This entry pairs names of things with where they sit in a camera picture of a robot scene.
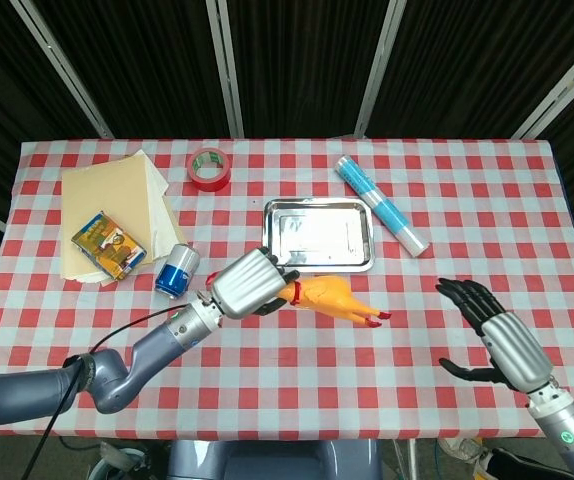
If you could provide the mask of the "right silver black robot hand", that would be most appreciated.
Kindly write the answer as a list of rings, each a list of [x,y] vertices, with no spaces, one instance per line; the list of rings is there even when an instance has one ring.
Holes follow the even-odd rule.
[[[523,321],[507,311],[482,284],[473,280],[438,280],[436,290],[460,310],[490,355],[487,368],[460,367],[447,358],[440,365],[470,382],[502,383],[530,394],[550,382],[553,365]]]

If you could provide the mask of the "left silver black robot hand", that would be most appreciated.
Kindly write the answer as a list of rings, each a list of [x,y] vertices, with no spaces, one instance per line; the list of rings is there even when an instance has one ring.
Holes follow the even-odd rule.
[[[300,277],[298,270],[285,271],[266,247],[254,248],[225,269],[208,278],[201,302],[230,319],[266,316],[287,304],[279,292]]]

